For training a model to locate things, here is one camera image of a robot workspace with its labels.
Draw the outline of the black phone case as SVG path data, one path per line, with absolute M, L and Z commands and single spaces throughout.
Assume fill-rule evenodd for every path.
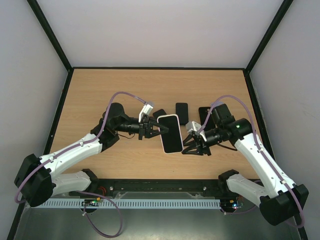
M 198 108 L 198 113 L 199 113 L 199 118 L 200 118 L 200 124 L 203 125 L 205 123 L 205 120 L 207 118 L 208 112 L 210 110 L 210 107 L 208 106 L 202 106 Z M 214 122 L 212 120 L 212 117 L 210 116 L 207 123 L 206 123 L 206 127 L 208 128 L 213 128 Z

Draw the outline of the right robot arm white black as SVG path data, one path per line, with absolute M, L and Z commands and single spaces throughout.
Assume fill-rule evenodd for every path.
M 218 176 L 218 191 L 229 196 L 235 193 L 257 206 L 264 219 L 276 226 L 303 211 L 309 190 L 297 185 L 277 165 L 260 141 L 253 124 L 241 118 L 236 120 L 226 104 L 213 108 L 215 128 L 204 131 L 190 121 L 186 126 L 187 138 L 183 141 L 184 155 L 211 155 L 210 147 L 229 141 L 250 163 L 261 184 L 255 183 L 231 169 Z

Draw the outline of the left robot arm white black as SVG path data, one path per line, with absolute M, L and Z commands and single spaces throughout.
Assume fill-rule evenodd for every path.
M 63 172 L 76 163 L 111 148 L 119 141 L 119 132 L 137 134 L 139 140 L 168 133 L 167 126 L 149 116 L 152 109 L 153 106 L 146 103 L 139 117 L 134 118 L 125 114 L 120 103 L 111 103 L 98 125 L 80 140 L 40 157 L 34 154 L 26 156 L 14 180 L 23 201 L 31 207 L 37 207 L 54 195 L 89 189 L 94 178 L 92 172 Z

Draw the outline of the purple phone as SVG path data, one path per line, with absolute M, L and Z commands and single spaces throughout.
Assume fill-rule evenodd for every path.
M 161 109 L 155 111 L 155 112 L 152 114 L 152 116 L 153 116 L 155 119 L 157 119 L 158 117 L 160 117 L 160 116 L 165 116 L 166 114 L 167 114 L 166 111 L 161 108 Z

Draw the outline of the beige cased phone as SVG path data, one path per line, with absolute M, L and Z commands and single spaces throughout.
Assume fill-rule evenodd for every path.
M 180 153 L 183 150 L 183 140 L 179 118 L 176 114 L 161 115 L 157 122 L 168 128 L 168 132 L 161 134 L 161 143 L 165 154 Z

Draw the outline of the green phone black screen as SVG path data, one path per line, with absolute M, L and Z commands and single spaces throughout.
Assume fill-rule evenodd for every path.
M 175 113 L 181 126 L 185 126 L 189 122 L 189 108 L 186 102 L 177 102 L 175 104 Z

